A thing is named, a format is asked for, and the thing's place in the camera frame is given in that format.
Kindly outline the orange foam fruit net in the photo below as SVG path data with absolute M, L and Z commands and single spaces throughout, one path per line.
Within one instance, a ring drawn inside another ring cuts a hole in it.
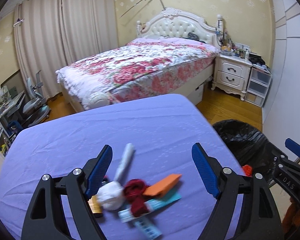
M 252 175 L 253 175 L 253 168 L 250 165 L 244 165 L 242 167 L 242 169 L 244 171 L 245 176 L 252 177 Z

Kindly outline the yellow thread spool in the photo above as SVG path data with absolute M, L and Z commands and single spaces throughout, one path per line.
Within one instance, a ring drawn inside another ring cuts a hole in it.
M 92 196 L 88 201 L 88 204 L 95 218 L 103 217 L 102 207 L 98 202 L 97 195 Z

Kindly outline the white tissue ball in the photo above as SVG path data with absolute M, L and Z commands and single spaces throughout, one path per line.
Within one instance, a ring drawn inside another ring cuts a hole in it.
M 125 202 L 123 187 L 119 182 L 111 181 L 99 188 L 97 199 L 105 210 L 118 210 Z

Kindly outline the dark red wrapper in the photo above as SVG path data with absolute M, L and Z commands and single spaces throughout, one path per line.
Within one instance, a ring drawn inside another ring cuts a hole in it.
M 140 217 L 149 213 L 145 204 L 143 193 L 149 186 L 141 179 L 130 180 L 123 189 L 123 195 L 130 204 L 130 210 L 134 217 Z

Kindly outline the light blue tube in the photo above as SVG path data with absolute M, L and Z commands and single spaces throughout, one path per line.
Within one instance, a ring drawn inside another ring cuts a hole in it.
M 162 235 L 162 233 L 146 216 L 180 199 L 181 195 L 176 190 L 170 190 L 162 198 L 146 201 L 145 206 L 148 208 L 148 212 L 144 213 L 140 217 L 135 217 L 130 209 L 124 209 L 118 212 L 119 219 L 122 223 L 132 222 L 132 224 L 141 231 L 147 239 L 157 239 Z

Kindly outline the white tube with green print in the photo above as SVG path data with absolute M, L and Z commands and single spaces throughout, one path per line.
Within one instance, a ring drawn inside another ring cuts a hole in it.
M 134 152 L 135 152 L 134 145 L 132 143 L 128 143 L 125 146 L 125 149 L 122 154 L 122 158 L 116 169 L 114 181 L 117 181 L 118 183 L 121 181 L 123 175 L 126 172 L 126 169 L 129 167 L 129 164 L 134 156 Z

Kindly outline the orange paper card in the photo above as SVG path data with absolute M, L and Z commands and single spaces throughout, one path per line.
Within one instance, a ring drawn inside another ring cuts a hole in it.
M 178 184 L 181 176 L 181 174 L 170 174 L 169 176 L 166 176 L 164 179 L 148 187 L 144 191 L 143 196 L 159 198 L 164 197 L 171 189 L 175 187 L 175 185 Z

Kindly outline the black lined trash bin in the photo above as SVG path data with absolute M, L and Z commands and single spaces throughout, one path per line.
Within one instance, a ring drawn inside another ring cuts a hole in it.
M 234 119 L 222 120 L 212 126 L 241 167 L 250 165 L 253 174 L 262 174 L 267 183 L 273 180 L 275 163 L 271 150 L 276 147 L 261 131 Z

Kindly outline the white wardrobe sliding door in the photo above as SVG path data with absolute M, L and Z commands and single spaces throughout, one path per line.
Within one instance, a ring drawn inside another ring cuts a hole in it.
M 262 108 L 263 133 L 296 160 L 285 140 L 300 144 L 300 4 L 297 0 L 272 0 L 272 4 L 275 43 L 271 87 Z

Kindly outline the clear plastic drawer unit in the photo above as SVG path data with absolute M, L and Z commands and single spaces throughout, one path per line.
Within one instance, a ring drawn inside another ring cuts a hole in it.
M 245 101 L 263 107 L 272 76 L 269 70 L 253 65 L 250 70 Z

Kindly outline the white two-drawer nightstand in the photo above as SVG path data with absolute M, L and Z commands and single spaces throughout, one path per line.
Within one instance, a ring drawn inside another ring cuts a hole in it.
M 211 90 L 219 88 L 227 94 L 239 95 L 244 101 L 252 66 L 249 60 L 218 54 Z

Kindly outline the grey desk chair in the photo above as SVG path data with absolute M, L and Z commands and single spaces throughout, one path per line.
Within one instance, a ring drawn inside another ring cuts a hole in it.
M 43 96 L 43 83 L 40 80 L 40 71 L 36 73 L 36 82 L 33 85 L 30 77 L 26 81 L 30 100 L 23 107 L 23 115 L 27 117 L 24 122 L 25 127 L 35 126 L 50 117 L 51 109 L 47 105 L 47 99 Z

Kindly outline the grey study desk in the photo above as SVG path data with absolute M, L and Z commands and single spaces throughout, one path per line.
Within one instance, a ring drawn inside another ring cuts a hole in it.
M 9 119 L 13 117 L 14 114 L 17 115 L 18 119 L 21 119 L 19 114 L 19 109 L 23 104 L 25 99 L 25 92 L 21 91 L 14 98 L 11 98 L 11 95 L 4 86 L 0 88 L 0 126 L 5 131 L 6 134 L 9 134 L 8 123 Z

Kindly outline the white under-bed storage box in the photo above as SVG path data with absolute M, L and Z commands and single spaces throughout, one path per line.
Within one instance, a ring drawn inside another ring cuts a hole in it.
M 187 98 L 190 102 L 192 102 L 193 105 L 197 105 L 202 101 L 203 98 L 203 92 L 204 92 L 204 84 L 202 83 L 200 86 L 198 86 L 194 91 L 192 91 Z

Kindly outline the bottles clutter on nightstand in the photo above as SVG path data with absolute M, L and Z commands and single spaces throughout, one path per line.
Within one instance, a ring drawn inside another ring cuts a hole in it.
M 268 70 L 266 62 L 262 57 L 250 50 L 244 44 L 234 43 L 232 39 L 227 38 L 227 32 L 222 25 L 215 27 L 215 34 L 217 37 L 217 44 L 220 47 L 220 52 L 216 56 L 218 60 L 228 60 L 246 66 L 256 66 L 261 69 Z

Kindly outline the lavender bed sheet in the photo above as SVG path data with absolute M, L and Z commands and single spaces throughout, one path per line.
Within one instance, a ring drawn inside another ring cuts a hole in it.
M 167 94 L 65 116 L 21 131 L 0 173 L 0 219 L 19 239 L 26 210 L 43 175 L 66 176 L 113 149 L 110 180 L 153 185 L 181 176 L 181 198 L 148 215 L 161 239 L 197 239 L 215 205 L 192 160 L 200 143 L 206 153 L 237 174 L 243 170 L 213 127 L 184 96 Z

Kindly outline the white tufted headboard bed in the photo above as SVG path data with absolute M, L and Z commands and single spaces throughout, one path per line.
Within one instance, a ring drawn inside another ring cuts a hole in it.
M 138 22 L 136 31 L 136 39 L 186 38 L 207 43 L 220 49 L 214 27 L 208 25 L 202 17 L 179 9 L 167 8 L 145 24 Z

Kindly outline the floral pink quilt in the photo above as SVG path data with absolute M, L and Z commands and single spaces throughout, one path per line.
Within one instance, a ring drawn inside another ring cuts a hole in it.
M 188 95 L 213 71 L 219 49 L 186 38 L 137 38 L 56 71 L 77 112 L 177 92 Z

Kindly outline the beige pleated curtains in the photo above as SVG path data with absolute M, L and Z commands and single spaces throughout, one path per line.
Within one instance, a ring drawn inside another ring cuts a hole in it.
M 39 73 L 47 98 L 61 91 L 57 70 L 119 46 L 115 0 L 23 0 L 14 16 L 23 80 Z

